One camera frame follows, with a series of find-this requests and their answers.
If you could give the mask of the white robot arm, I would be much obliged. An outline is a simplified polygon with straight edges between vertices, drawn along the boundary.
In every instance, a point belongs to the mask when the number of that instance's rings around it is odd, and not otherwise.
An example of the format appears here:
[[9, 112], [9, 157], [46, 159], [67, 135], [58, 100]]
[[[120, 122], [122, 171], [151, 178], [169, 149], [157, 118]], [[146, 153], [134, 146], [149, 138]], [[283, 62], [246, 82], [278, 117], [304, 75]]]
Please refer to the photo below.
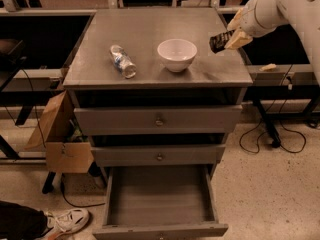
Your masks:
[[249, 0], [227, 26], [233, 34], [225, 48], [240, 48], [286, 24], [300, 38], [320, 84], [320, 0]]

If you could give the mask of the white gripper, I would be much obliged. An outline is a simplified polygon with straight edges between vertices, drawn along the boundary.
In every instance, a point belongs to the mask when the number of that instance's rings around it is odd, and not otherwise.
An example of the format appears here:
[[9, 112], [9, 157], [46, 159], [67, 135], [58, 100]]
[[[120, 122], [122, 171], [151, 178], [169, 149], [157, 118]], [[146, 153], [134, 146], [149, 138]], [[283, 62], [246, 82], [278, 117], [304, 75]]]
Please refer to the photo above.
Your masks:
[[275, 0], [249, 0], [240, 8], [227, 25], [227, 30], [235, 32], [224, 46], [225, 49], [238, 49], [276, 29], [274, 21], [277, 6]]

